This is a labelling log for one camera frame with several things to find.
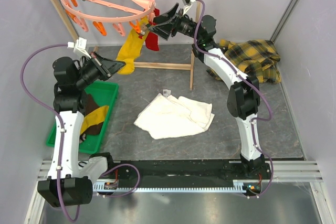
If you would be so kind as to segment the yellow sock with reindeer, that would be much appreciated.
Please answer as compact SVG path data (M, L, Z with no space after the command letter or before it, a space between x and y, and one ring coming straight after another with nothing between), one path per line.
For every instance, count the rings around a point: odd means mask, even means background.
M134 72L134 61L140 56L143 43L148 33L149 32L145 30L138 34L134 28L131 29L116 58L117 61L125 62L125 66L118 71L118 74L127 75Z

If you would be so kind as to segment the brown striped sock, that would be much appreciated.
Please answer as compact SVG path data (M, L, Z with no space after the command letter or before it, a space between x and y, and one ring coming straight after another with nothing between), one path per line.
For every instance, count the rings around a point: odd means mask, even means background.
M91 94L88 95L88 100L86 104L86 109L85 109L85 116L94 111L95 109L99 108L100 106L97 105L95 100L93 99L93 96ZM88 135L99 135L103 126L103 123L100 123L98 125L94 125L89 127L83 134L80 135L79 138L79 143L83 143Z

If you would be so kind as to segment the mustard yellow sock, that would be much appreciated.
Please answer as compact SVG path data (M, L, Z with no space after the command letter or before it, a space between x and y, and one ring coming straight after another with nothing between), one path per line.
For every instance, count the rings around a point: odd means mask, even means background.
M109 106L105 105L86 115L81 126L80 135L83 134L89 127L103 123L106 119L108 110Z

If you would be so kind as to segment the red sock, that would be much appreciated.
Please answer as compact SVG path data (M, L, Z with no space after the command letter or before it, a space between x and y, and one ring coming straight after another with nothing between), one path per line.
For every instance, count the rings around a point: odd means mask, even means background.
M160 15L160 10L155 8L154 9L154 17ZM145 40L145 46L147 49L152 50L152 51L159 51L159 46L158 46L158 36L152 32L149 32L147 35L147 38Z

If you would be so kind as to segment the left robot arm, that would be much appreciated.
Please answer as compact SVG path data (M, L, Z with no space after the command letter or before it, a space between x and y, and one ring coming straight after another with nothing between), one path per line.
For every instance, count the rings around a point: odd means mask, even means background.
M91 202L93 185L100 176L111 178L115 165L110 153L92 154L84 168L78 166L80 130L88 95L86 87L96 80L106 81L125 66L125 62L101 57L96 52L81 67L70 57L54 61L54 110L56 138L54 157L47 178L38 182L40 195L54 208Z

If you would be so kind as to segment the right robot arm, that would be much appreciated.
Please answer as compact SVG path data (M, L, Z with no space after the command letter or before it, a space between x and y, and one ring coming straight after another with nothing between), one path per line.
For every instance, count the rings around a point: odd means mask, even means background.
M194 56L213 69L229 88L227 108L236 119L241 140L240 172L245 178L254 178L265 163L256 127L260 105L258 79L241 72L224 56L213 38L216 34L216 19L213 16L204 15L195 22L175 5L168 12L155 17L153 22L146 28L163 39L177 33L192 37Z

